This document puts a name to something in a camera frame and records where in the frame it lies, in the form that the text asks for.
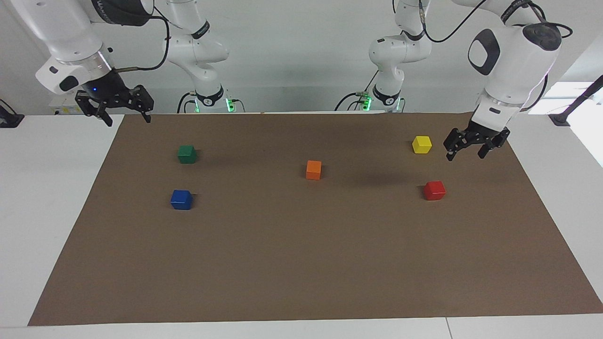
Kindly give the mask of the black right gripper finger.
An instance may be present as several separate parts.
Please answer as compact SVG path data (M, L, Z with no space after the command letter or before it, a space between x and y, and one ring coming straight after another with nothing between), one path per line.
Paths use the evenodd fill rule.
M75 93L75 102L85 116L102 120L108 127L113 125L114 121L106 112L106 103L101 102L97 106L94 106L92 103L93 99L85 91L77 91Z
M122 101L123 107L135 110L142 114L146 123L149 124L151 122L149 112L154 109L155 101L142 84L139 84L132 89L121 91L120 100Z

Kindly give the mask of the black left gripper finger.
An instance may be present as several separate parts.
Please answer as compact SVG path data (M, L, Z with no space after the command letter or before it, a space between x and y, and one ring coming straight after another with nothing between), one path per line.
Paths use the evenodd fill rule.
M468 146L470 146L470 142L467 141L467 131L464 129L454 128L448 134L446 139L443 142L444 148L446 148L447 154L446 159L448 161L453 161L456 154Z
M502 147L510 135L510 132L511 131L505 127L502 131L497 133L497 135L485 138L483 145L478 151L478 157L484 159L491 150Z

